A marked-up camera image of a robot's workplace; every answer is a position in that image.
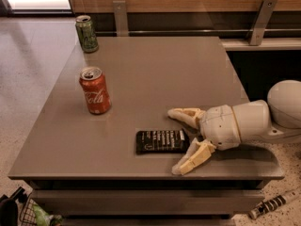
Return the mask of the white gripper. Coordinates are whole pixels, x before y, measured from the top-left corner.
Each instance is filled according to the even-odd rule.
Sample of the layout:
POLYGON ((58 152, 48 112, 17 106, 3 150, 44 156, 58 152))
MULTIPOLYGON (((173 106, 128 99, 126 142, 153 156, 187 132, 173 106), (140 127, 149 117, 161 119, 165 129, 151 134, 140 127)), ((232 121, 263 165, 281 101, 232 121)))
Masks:
POLYGON ((172 167, 174 175, 184 175, 206 162, 217 148, 220 151, 238 147, 241 143, 233 110, 221 105, 205 110, 200 108, 172 108, 167 115, 188 126, 199 129, 205 140, 194 138, 181 160, 172 167))

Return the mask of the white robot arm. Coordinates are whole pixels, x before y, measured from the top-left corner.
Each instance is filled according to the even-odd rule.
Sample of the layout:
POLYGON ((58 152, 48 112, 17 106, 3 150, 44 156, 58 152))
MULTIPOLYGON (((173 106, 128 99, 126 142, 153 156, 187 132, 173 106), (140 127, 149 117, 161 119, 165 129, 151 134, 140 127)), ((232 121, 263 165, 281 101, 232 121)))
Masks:
POLYGON ((267 99, 241 105, 221 105, 208 110, 172 108, 167 115, 198 130, 181 160, 172 167, 184 175, 219 150, 258 140, 266 143, 298 143, 301 140, 301 82, 284 80, 273 85, 267 99))

